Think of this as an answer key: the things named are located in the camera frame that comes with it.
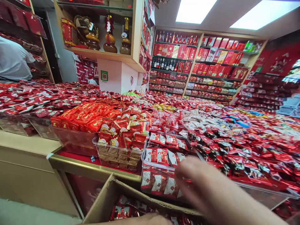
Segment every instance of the ceiling light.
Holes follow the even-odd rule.
[[[176,22],[201,24],[217,0],[181,0]]]
[[[230,28],[258,30],[299,6],[299,1],[262,0]]]

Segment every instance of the person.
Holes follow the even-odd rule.
[[[192,186],[183,177],[192,179]],[[175,170],[175,180],[185,198],[211,225],[287,225],[215,167],[188,156]],[[101,223],[101,225],[172,225],[156,213]]]
[[[30,80],[28,63],[34,67],[35,59],[21,45],[0,36],[0,82],[12,83]]]

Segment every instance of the display counter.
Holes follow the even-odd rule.
[[[0,130],[0,198],[80,217],[46,156],[58,141]]]
[[[104,183],[114,173],[118,180],[140,188],[141,170],[136,173],[101,165],[99,158],[83,156],[58,149],[49,155],[51,166],[58,171],[76,206],[84,217]]]

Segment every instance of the clear plastic bin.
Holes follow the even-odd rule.
[[[190,141],[182,136],[178,135],[173,135],[176,138],[183,140],[186,142],[187,146],[189,149],[191,149],[191,154],[190,155],[198,155],[197,151],[195,151],[194,148],[191,147]],[[146,148],[148,141],[145,143],[145,147],[142,153],[142,180],[141,180],[141,191],[147,194],[151,195],[157,195],[160,197],[165,197],[173,200],[177,200],[180,202],[185,202],[185,199],[182,196],[182,193],[179,189],[179,186],[176,184],[175,179],[174,179],[174,173],[175,173],[175,168],[171,166],[164,166],[158,163],[154,162],[148,162],[145,160],[146,158]],[[157,191],[157,189],[160,189],[159,187],[155,187],[155,177],[151,177],[152,175],[158,175],[161,177],[158,177],[158,179],[162,178],[164,179],[164,184],[163,182],[161,183],[161,186],[163,187],[162,190]]]
[[[97,148],[103,166],[137,172],[142,152],[99,143],[98,139],[98,137],[95,137],[93,143]]]
[[[33,136],[37,134],[34,127],[24,115],[8,115],[0,113],[0,127],[2,130],[10,133],[24,136]]]
[[[36,129],[36,131],[42,138],[58,140],[58,137],[51,128],[50,119],[32,116],[26,116],[26,118],[30,121],[30,123],[33,125],[33,127]]]
[[[97,136],[96,133],[73,131],[53,126],[51,128],[64,147],[64,151],[85,156],[98,156],[97,149],[93,144],[93,138]]]

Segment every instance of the gourd-shaped bottle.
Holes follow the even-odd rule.
[[[129,39],[129,18],[125,17],[125,29],[122,33],[122,46],[120,53],[124,55],[131,55],[131,41]]]
[[[116,40],[113,36],[113,19],[111,15],[105,18],[105,29],[107,34],[105,35],[106,42],[103,45],[104,51],[118,53],[117,47],[115,46]]]

